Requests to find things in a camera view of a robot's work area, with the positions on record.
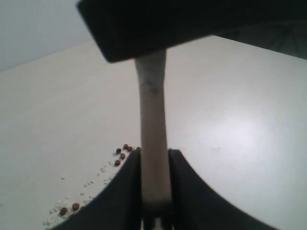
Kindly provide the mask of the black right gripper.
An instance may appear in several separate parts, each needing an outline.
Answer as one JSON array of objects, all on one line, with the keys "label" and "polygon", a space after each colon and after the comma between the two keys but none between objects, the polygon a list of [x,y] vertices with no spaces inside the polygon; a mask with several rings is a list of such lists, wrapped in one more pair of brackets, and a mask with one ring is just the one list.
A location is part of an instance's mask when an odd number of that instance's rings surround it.
[{"label": "black right gripper", "polygon": [[307,19],[304,0],[81,0],[76,7],[110,63],[240,27]]}]

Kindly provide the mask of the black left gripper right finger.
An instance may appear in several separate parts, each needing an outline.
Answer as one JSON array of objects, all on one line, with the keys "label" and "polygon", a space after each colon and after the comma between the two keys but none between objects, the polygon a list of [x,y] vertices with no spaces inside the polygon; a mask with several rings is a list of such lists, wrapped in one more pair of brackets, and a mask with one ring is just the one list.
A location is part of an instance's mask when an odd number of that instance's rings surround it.
[{"label": "black left gripper right finger", "polygon": [[177,230],[272,230],[273,227],[232,205],[189,165],[181,151],[170,149],[169,166]]}]

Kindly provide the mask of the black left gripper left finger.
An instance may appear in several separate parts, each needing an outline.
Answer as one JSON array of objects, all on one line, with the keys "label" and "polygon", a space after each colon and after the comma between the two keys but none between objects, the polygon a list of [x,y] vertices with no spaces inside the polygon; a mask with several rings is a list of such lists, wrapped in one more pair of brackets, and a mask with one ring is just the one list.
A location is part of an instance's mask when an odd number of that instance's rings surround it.
[{"label": "black left gripper left finger", "polygon": [[135,150],[103,191],[55,230],[139,230],[141,156]]}]

